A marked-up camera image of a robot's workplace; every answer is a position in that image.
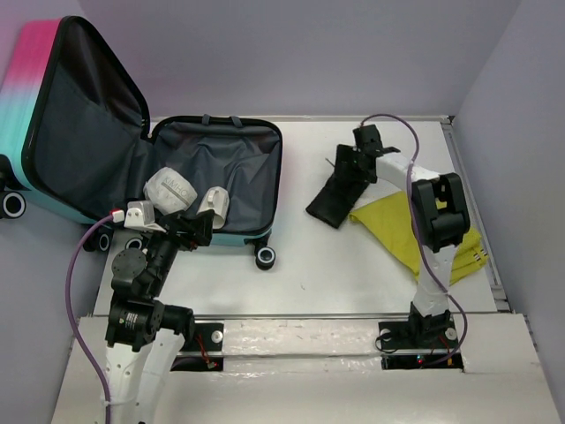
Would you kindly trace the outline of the white ceramic mug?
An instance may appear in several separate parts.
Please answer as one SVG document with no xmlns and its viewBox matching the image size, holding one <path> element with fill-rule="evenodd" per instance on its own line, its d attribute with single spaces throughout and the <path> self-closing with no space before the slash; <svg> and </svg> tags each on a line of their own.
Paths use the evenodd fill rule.
<svg viewBox="0 0 565 424">
<path fill-rule="evenodd" d="M 205 193 L 197 213 L 212 210 L 214 212 L 213 229 L 220 230 L 226 223 L 230 206 L 229 192 L 221 187 L 210 187 Z"/>
</svg>

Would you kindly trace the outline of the black cloth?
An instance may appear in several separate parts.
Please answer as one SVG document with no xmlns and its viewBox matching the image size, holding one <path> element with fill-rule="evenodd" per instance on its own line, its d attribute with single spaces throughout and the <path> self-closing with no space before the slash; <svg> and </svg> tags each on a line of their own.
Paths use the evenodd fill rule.
<svg viewBox="0 0 565 424">
<path fill-rule="evenodd" d="M 335 171 L 305 208 L 308 215 L 339 229 L 370 182 L 350 173 Z"/>
</svg>

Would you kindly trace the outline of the white bundle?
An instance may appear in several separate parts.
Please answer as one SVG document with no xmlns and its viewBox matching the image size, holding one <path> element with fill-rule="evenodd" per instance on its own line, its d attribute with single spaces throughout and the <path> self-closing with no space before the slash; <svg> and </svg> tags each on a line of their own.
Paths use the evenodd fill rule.
<svg viewBox="0 0 565 424">
<path fill-rule="evenodd" d="M 198 197 L 192 184 L 169 167 L 159 169 L 145 183 L 143 193 L 164 216 L 186 211 Z"/>
</svg>

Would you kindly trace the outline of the yellow garment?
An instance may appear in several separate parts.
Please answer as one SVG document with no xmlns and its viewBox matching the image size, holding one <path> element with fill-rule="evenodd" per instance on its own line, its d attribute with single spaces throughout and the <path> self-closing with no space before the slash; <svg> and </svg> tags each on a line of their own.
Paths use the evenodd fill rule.
<svg viewBox="0 0 565 424">
<path fill-rule="evenodd" d="M 411 229 L 411 216 L 405 192 L 397 192 L 373 201 L 349 214 L 353 223 L 362 224 L 397 259 L 408 268 L 415 280 L 420 271 L 420 253 Z M 481 235 L 470 228 L 463 236 L 453 261 L 450 285 L 482 269 L 488 254 L 481 245 Z"/>
</svg>

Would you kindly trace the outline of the pink teal kids suitcase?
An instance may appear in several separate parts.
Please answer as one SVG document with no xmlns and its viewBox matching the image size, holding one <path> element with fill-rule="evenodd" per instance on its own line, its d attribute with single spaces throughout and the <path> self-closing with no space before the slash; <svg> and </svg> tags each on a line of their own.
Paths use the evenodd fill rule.
<svg viewBox="0 0 565 424">
<path fill-rule="evenodd" d="M 92 223 L 145 197 L 174 170 L 196 191 L 195 214 L 228 194 L 218 245 L 252 245 L 270 269 L 283 135 L 257 118 L 174 116 L 150 121 L 146 99 L 98 30 L 80 16 L 20 30 L 1 85 L 1 216 L 28 203 Z"/>
</svg>

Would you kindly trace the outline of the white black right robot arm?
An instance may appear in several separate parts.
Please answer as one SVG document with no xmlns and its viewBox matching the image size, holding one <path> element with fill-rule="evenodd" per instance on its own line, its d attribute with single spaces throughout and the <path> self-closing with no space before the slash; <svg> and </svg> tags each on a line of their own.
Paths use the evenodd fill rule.
<svg viewBox="0 0 565 424">
<path fill-rule="evenodd" d="M 454 172 L 418 166 L 417 153 L 406 156 L 384 146 L 375 125 L 361 125 L 353 136 L 353 146 L 337 149 L 336 174 L 363 184 L 383 179 L 403 190 L 419 255 L 418 286 L 408 318 L 382 323 L 375 346 L 385 354 L 432 348 L 456 330 L 450 309 L 464 311 L 449 291 L 456 250 L 471 227 L 462 180 Z"/>
</svg>

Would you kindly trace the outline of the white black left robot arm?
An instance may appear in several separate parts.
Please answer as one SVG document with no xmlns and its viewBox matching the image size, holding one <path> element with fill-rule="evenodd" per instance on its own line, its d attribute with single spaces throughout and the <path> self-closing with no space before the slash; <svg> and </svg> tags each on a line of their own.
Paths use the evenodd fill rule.
<svg viewBox="0 0 565 424">
<path fill-rule="evenodd" d="M 210 245 L 213 221 L 212 211 L 163 216 L 160 230 L 115 256 L 105 334 L 106 422 L 154 422 L 174 360 L 195 338 L 194 312 L 158 298 L 177 253 Z"/>
</svg>

